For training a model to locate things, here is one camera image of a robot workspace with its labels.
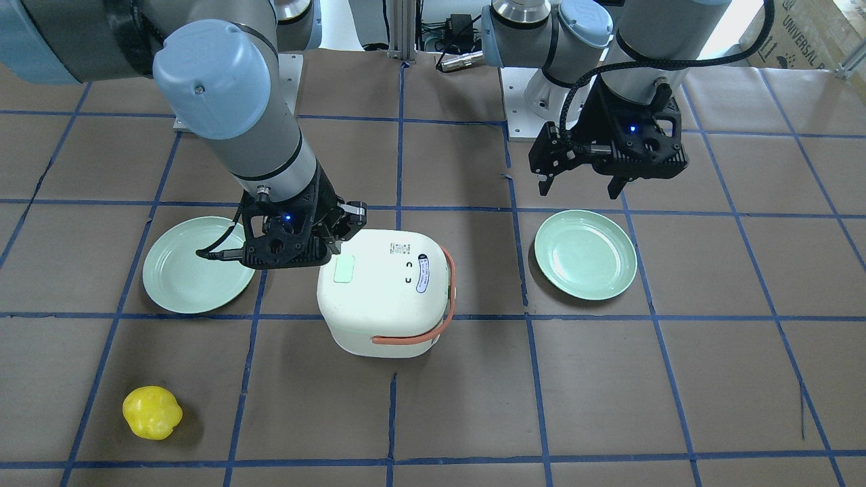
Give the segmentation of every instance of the yellow fruit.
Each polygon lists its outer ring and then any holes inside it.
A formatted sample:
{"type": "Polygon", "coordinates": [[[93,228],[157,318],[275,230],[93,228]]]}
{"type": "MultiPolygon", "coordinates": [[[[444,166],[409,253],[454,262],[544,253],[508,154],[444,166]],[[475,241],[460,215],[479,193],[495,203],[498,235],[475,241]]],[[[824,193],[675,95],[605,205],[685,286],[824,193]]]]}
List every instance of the yellow fruit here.
{"type": "Polygon", "coordinates": [[[168,438],[183,416],[178,400],[160,386],[139,387],[123,401],[123,417],[141,438],[168,438]]]}

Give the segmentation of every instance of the white mounting plate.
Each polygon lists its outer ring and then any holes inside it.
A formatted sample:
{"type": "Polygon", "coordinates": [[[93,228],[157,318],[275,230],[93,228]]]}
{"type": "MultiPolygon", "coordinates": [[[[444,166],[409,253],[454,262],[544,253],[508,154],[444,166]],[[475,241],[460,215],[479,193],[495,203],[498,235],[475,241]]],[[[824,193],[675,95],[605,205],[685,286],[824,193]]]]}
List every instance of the white mounting plate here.
{"type": "MultiPolygon", "coordinates": [[[[301,71],[304,68],[304,56],[300,54],[280,54],[280,88],[282,97],[288,104],[288,109],[294,113],[298,103],[298,89],[301,87],[301,71]]],[[[174,120],[176,132],[191,132],[180,120],[174,120]]]]}
{"type": "MultiPolygon", "coordinates": [[[[529,80],[537,68],[502,68],[502,101],[505,103],[505,116],[508,120],[508,139],[515,142],[532,142],[538,137],[541,126],[547,120],[536,115],[527,104],[523,95],[529,80]]],[[[574,127],[576,122],[566,126],[574,127]]]]}

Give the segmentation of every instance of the red handle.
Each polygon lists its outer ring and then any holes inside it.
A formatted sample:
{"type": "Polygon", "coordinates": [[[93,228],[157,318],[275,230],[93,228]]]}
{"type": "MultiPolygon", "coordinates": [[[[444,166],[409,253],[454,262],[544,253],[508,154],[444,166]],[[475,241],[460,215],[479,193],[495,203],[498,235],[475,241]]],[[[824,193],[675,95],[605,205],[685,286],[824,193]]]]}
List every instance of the red handle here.
{"type": "Polygon", "coordinates": [[[451,258],[451,254],[445,250],[442,245],[439,245],[439,248],[442,249],[442,252],[445,254],[445,260],[448,261],[448,267],[450,268],[451,273],[451,283],[449,285],[449,293],[448,293],[448,315],[445,316],[445,319],[442,320],[442,324],[438,327],[431,329],[429,332],[424,334],[417,334],[415,336],[374,336],[373,343],[376,345],[417,345],[418,343],[424,343],[425,341],[430,341],[442,334],[445,331],[445,328],[451,324],[451,319],[454,318],[454,306],[455,300],[457,298],[457,270],[454,267],[454,259],[451,258]]]}

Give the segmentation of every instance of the white plate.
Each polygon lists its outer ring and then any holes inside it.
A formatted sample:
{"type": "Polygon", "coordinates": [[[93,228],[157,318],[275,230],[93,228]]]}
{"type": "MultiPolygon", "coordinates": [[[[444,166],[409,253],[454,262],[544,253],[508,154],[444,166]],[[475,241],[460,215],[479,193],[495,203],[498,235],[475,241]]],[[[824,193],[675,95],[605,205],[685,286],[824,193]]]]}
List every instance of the white plate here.
{"type": "Polygon", "coordinates": [[[585,210],[548,218],[535,235],[535,259],[554,286],[588,300],[623,293],[637,272],[629,236],[609,218],[585,210]]]}
{"type": "MultiPolygon", "coordinates": [[[[254,270],[196,255],[230,225],[231,220],[222,217],[193,218],[163,234],[147,252],[142,273],[151,299],[174,313],[195,314],[219,308],[241,294],[254,270]]],[[[238,225],[215,251],[240,248],[243,241],[243,227],[238,225]]]]}

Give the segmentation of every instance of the plate rim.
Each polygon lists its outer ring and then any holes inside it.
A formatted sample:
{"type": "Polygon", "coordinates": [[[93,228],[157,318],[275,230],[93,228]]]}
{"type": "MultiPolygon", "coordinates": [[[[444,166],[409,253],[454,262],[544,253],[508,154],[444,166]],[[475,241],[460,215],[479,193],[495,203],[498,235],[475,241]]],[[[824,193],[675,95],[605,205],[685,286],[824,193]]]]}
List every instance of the plate rim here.
{"type": "MultiPolygon", "coordinates": [[[[154,254],[154,252],[153,252],[154,249],[156,249],[156,250],[159,249],[159,243],[163,239],[168,240],[170,238],[176,237],[178,233],[189,230],[187,227],[190,227],[190,226],[194,227],[196,224],[204,223],[202,220],[212,220],[212,221],[218,222],[220,224],[220,229],[223,231],[225,231],[225,229],[229,228],[229,226],[231,225],[231,222],[232,222],[232,220],[229,218],[211,215],[211,216],[191,218],[189,220],[185,220],[179,224],[176,224],[176,225],[172,226],[168,231],[166,231],[165,233],[160,235],[159,238],[157,238],[157,240],[153,243],[153,245],[151,245],[151,248],[147,251],[147,255],[145,256],[145,261],[142,263],[142,266],[141,266],[141,280],[142,280],[142,283],[144,284],[145,292],[151,298],[151,300],[157,304],[157,306],[160,306],[162,309],[166,309],[168,311],[171,311],[172,313],[179,313],[181,315],[197,315],[197,314],[212,311],[213,309],[224,306],[224,305],[228,304],[229,302],[231,302],[232,300],[234,300],[236,297],[238,297],[249,286],[249,282],[252,281],[253,275],[255,274],[254,269],[251,269],[249,267],[245,267],[245,266],[241,265],[240,263],[237,263],[237,265],[240,267],[238,274],[241,277],[241,279],[239,280],[239,282],[243,282],[243,284],[238,286],[237,292],[227,293],[225,295],[225,296],[227,296],[227,299],[223,300],[223,297],[220,297],[219,300],[214,301],[214,303],[216,303],[216,305],[212,305],[212,303],[210,303],[207,305],[207,308],[205,308],[205,309],[180,308],[180,307],[175,307],[173,305],[166,306],[164,300],[162,300],[161,298],[158,299],[157,297],[154,297],[154,293],[152,291],[154,291],[156,289],[153,286],[157,286],[157,283],[153,280],[154,278],[152,277],[152,274],[154,272],[148,271],[148,269],[149,269],[149,267],[152,267],[153,265],[155,265],[154,259],[156,260],[156,263],[158,263],[160,260],[166,258],[166,256],[167,256],[166,251],[169,249],[169,247],[167,245],[163,244],[164,249],[162,251],[158,251],[156,254],[154,254]]],[[[232,236],[239,237],[236,234],[238,232],[238,230],[243,232],[243,227],[236,226],[235,229],[232,231],[232,236]]]]}
{"type": "MultiPolygon", "coordinates": [[[[623,256],[622,253],[620,253],[618,250],[615,249],[614,251],[617,254],[619,254],[620,256],[623,256]]],[[[621,226],[619,226],[619,224],[617,224],[617,222],[611,220],[610,218],[607,218],[605,215],[602,215],[601,213],[596,213],[595,211],[578,210],[578,209],[565,210],[565,211],[559,211],[557,213],[554,213],[550,217],[546,218],[544,223],[542,223],[541,226],[539,227],[538,231],[535,232],[535,240],[533,241],[533,253],[535,254],[535,262],[539,265],[539,269],[541,269],[541,273],[544,274],[544,276],[547,278],[548,282],[550,282],[557,289],[561,290],[562,292],[564,292],[570,296],[574,296],[574,297],[577,297],[577,298],[580,298],[583,300],[587,300],[587,301],[604,301],[604,300],[616,297],[618,295],[621,295],[631,286],[631,284],[635,280],[635,277],[637,276],[637,250],[635,249],[635,245],[631,241],[629,234],[626,233],[626,231],[623,230],[623,228],[621,226]],[[625,284],[622,289],[617,290],[617,292],[611,291],[611,293],[601,295],[602,297],[597,297],[597,296],[587,297],[586,295],[581,295],[581,293],[579,291],[572,291],[571,289],[568,289],[561,282],[562,280],[556,276],[556,274],[553,272],[553,270],[549,268],[550,266],[549,266],[548,261],[550,259],[547,258],[547,256],[540,255],[539,246],[538,246],[539,235],[543,236],[544,231],[549,231],[549,229],[551,228],[551,225],[554,224],[553,220],[555,218],[562,218],[563,216],[566,216],[566,215],[569,215],[569,216],[571,216],[571,215],[575,215],[575,216],[577,216],[577,215],[591,215],[594,218],[601,218],[602,221],[606,222],[606,224],[608,225],[610,230],[617,233],[617,235],[619,237],[621,237],[625,242],[628,243],[628,248],[630,249],[630,252],[628,255],[629,255],[629,258],[635,264],[634,264],[634,268],[633,268],[633,272],[631,273],[631,276],[629,277],[629,279],[627,279],[628,283],[625,284]]]]}

